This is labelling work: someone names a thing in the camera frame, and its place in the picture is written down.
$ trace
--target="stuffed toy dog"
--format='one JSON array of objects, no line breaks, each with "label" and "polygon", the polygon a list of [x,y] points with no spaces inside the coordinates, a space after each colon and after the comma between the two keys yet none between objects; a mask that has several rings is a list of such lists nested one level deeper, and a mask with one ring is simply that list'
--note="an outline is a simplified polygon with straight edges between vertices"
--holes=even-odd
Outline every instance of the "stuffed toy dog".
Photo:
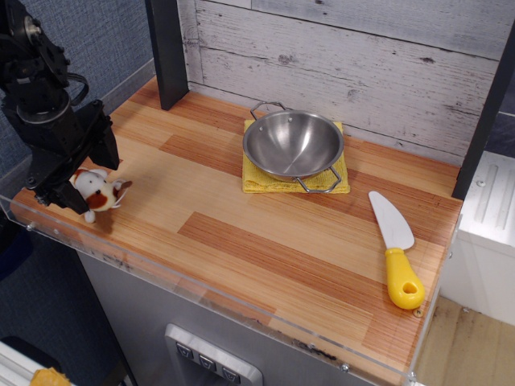
[{"label": "stuffed toy dog", "polygon": [[120,201],[132,185],[131,181],[117,179],[112,183],[105,181],[107,171],[102,169],[77,169],[70,182],[88,204],[89,210],[84,214],[87,223],[95,222],[95,211],[107,211],[120,207]]}]

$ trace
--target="button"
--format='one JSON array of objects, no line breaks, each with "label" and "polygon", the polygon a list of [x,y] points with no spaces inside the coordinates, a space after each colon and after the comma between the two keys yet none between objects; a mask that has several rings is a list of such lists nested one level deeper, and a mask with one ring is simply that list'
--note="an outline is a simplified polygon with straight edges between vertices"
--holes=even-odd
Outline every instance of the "button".
[{"label": "button", "polygon": [[199,361],[203,368],[208,369],[210,372],[216,372],[216,363],[212,359],[199,355]]},{"label": "button", "polygon": [[176,343],[177,351],[184,357],[188,359],[193,359],[193,351],[190,347],[186,347],[179,342]]},{"label": "button", "polygon": [[237,372],[229,370],[228,368],[222,368],[222,373],[226,380],[230,380],[234,384],[240,384],[240,375]]}]

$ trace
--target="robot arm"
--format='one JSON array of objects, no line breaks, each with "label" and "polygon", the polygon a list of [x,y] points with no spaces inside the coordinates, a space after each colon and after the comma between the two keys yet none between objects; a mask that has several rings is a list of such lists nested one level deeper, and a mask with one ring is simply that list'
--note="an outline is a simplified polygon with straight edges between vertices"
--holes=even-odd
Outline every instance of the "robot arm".
[{"label": "robot arm", "polygon": [[[68,72],[69,64],[64,49],[48,39],[22,3],[0,0],[0,88],[6,94],[2,111],[31,148],[25,186],[44,205],[55,203],[82,214],[88,204],[70,177],[87,157],[114,170],[120,160],[102,102],[72,109],[89,87],[84,77]],[[65,90],[70,80],[83,84],[73,99]]]}]

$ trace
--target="toy knife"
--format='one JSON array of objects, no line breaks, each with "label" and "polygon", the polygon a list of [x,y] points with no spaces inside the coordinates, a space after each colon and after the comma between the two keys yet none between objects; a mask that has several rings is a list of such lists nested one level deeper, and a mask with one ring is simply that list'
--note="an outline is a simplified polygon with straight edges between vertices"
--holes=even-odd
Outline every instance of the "toy knife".
[{"label": "toy knife", "polygon": [[418,308],[426,291],[404,254],[404,250],[415,242],[410,226],[401,212],[381,194],[370,191],[369,198],[386,244],[388,295],[404,310]]}]

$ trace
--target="stainless steel pot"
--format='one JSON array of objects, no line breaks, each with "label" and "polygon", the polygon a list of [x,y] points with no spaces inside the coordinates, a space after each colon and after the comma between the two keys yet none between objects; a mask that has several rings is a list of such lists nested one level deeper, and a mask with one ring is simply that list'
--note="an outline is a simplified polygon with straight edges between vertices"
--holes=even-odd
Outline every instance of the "stainless steel pot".
[{"label": "stainless steel pot", "polygon": [[[261,105],[276,105],[283,111],[258,118]],[[344,137],[334,123],[314,113],[289,110],[281,102],[261,102],[250,113],[256,120],[245,132],[243,149],[249,160],[272,177],[298,181],[308,193],[328,193],[341,182],[334,168],[344,151]],[[336,177],[331,187],[309,189],[303,179],[329,169]]]}]

